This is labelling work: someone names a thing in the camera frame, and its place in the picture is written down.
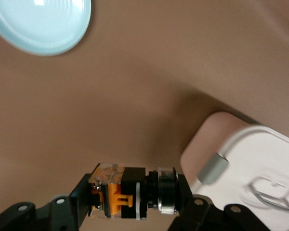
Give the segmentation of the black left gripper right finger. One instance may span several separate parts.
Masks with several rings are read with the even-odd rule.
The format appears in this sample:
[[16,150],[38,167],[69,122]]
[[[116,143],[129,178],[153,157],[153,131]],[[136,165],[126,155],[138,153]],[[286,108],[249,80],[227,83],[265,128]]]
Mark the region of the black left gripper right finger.
[[227,204],[222,210],[203,195],[193,195],[183,174],[178,175],[177,216],[170,231],[266,231],[267,226],[246,206]]

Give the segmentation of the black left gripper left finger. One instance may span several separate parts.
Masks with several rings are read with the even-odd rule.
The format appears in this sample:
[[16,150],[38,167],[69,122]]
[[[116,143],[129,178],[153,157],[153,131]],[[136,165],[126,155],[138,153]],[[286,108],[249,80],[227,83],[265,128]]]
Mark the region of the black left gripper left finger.
[[68,195],[57,196],[40,208],[16,203],[0,213],[0,231],[78,231],[89,211],[91,174],[85,174]]

